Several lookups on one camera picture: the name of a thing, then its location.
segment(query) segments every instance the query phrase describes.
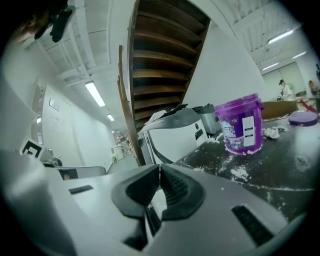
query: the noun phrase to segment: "purple plastic container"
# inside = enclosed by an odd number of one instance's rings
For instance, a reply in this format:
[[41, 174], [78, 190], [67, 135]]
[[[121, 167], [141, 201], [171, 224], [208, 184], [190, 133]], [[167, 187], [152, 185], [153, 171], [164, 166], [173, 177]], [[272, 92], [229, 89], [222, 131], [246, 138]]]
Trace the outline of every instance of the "purple plastic container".
[[225, 139], [226, 149], [234, 154], [253, 154], [262, 147], [264, 105], [251, 94], [215, 107]]

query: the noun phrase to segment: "ceiling light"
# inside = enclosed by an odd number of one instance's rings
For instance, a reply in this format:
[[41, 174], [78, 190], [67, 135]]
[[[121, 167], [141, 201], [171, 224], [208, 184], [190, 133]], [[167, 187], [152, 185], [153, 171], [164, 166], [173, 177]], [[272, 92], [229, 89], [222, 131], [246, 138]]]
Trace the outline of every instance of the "ceiling light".
[[307, 52], [306, 52], [306, 51], [304, 51], [304, 52], [302, 52], [302, 53], [300, 53], [300, 54], [298, 54], [298, 55], [296, 55], [296, 56], [292, 57], [292, 59], [297, 58], [297, 57], [300, 57], [300, 56], [302, 56], [302, 55], [304, 55], [304, 54], [306, 54], [306, 53], [307, 53]]
[[110, 115], [110, 114], [107, 114], [106, 115], [111, 121], [114, 121], [115, 119], [112, 117], [112, 115]]
[[278, 41], [278, 40], [280, 40], [282, 38], [285, 38], [285, 37], [291, 35], [293, 32], [295, 32], [295, 31], [293, 29], [291, 29], [291, 30], [289, 30], [287, 32], [284, 32], [284, 33], [282, 33], [280, 35], [277, 35], [274, 38], [268, 40], [268, 44], [270, 45], [270, 44], [274, 43], [275, 41]]
[[271, 67], [273, 67], [273, 66], [275, 66], [275, 65], [278, 65], [278, 64], [279, 64], [279, 62], [276, 63], [276, 64], [273, 64], [273, 65], [271, 65], [271, 66], [267, 66], [267, 67], [263, 68], [262, 71], [267, 70], [267, 69], [269, 69], [269, 68], [271, 68]]
[[85, 87], [88, 89], [89, 93], [91, 94], [91, 96], [94, 98], [94, 100], [96, 101], [96, 103], [98, 103], [100, 107], [104, 107], [106, 105], [104, 100], [101, 98], [95, 86], [95, 83], [93, 81], [86, 83]]

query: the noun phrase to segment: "ceiling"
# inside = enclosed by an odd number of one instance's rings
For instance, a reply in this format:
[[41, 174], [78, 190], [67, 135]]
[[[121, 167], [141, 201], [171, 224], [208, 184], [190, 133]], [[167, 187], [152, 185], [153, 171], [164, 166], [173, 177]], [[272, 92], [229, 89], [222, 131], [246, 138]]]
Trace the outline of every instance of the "ceiling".
[[[112, 40], [109, 31], [113, 1], [116, 0], [70, 0], [69, 4], [75, 5], [77, 11], [62, 43], [52, 42], [49, 33], [37, 43], [57, 70], [59, 75], [56, 79], [66, 92], [77, 92], [105, 118], [107, 114], [112, 114], [115, 118], [112, 122], [114, 129], [125, 129], [117, 85], [119, 72], [113, 70], [110, 64], [108, 47]], [[299, 29], [300, 24], [274, 0], [211, 1], [224, 15], [260, 70], [277, 62], [286, 63], [294, 55], [311, 48]], [[289, 29], [297, 31], [268, 44], [269, 39]], [[29, 39], [24, 46], [32, 43], [33, 39]], [[84, 84], [89, 81], [94, 81], [105, 107], [99, 107], [87, 91]]]

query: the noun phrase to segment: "wooden table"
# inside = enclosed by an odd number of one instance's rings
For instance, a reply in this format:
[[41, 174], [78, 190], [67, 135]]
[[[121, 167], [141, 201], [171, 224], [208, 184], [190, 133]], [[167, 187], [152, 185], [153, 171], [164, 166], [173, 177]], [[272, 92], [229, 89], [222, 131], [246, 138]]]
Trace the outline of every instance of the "wooden table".
[[[268, 201], [291, 221], [307, 210], [317, 187], [320, 133], [301, 132], [288, 125], [288, 118], [263, 123], [264, 128], [279, 125], [288, 131], [281, 132], [278, 139], [264, 139], [261, 151], [255, 154], [226, 151], [222, 136], [220, 143], [204, 143], [175, 164], [232, 180]], [[247, 177], [234, 174], [242, 170]]]

